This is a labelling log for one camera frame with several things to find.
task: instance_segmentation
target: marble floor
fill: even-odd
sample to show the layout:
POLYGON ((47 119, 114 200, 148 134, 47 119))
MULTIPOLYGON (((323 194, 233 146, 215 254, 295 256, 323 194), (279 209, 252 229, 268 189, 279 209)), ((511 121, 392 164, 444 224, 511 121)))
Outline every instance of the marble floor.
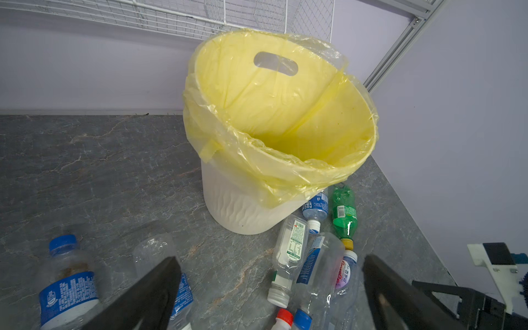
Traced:
MULTIPOLYGON (((104 305, 137 280, 133 248, 167 232, 194 294, 193 329, 275 322, 266 295, 280 224, 245 236, 213 220, 181 116, 3 116, 0 168, 2 327, 39 328, 36 270, 49 241, 68 233, 94 257, 104 305)), ((374 253, 407 281, 454 283, 371 157, 347 183, 360 258, 374 253)), ((362 286, 355 310, 354 328, 373 329, 362 286)))

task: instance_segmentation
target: wall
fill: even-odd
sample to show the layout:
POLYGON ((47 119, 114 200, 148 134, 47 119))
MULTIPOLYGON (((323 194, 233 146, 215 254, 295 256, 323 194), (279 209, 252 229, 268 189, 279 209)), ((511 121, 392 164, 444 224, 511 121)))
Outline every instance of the wall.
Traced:
MULTIPOLYGON (((351 73, 365 80, 409 21, 371 4, 336 0, 333 40, 350 58, 351 73)), ((0 11, 0 114, 181 113, 187 62, 198 43, 0 11)))
POLYGON ((450 1, 373 92, 374 159, 458 285, 466 244, 528 252, 528 3, 450 1))

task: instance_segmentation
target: red bottle cap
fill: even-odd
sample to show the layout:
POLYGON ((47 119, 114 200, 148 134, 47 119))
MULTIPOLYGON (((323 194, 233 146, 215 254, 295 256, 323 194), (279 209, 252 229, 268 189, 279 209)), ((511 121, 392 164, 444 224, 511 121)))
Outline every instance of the red bottle cap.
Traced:
POLYGON ((280 318, 284 322, 288 323, 290 326, 294 322, 294 316, 284 308, 281 308, 279 310, 279 312, 277 313, 277 318, 280 318))

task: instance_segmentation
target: blue bottle cap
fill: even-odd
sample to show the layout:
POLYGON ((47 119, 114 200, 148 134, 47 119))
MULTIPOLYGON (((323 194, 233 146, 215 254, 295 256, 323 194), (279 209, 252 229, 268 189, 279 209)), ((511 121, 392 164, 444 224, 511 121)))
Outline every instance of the blue bottle cap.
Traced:
POLYGON ((67 245, 75 245, 75 244, 77 244, 77 239, 75 238, 75 235, 59 236, 51 240, 50 252, 60 247, 64 247, 67 245))
POLYGON ((309 330, 312 325, 312 318, 302 310, 298 309, 295 313, 294 324, 301 330, 309 330))

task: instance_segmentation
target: yellow trash bag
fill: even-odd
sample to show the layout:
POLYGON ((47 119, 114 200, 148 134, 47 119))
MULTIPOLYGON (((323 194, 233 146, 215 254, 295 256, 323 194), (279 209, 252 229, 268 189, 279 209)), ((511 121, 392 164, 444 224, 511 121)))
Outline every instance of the yellow trash bag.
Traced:
POLYGON ((307 200, 354 173, 378 139, 374 103, 346 64, 311 37, 216 35, 189 63, 187 138, 261 206, 307 200))

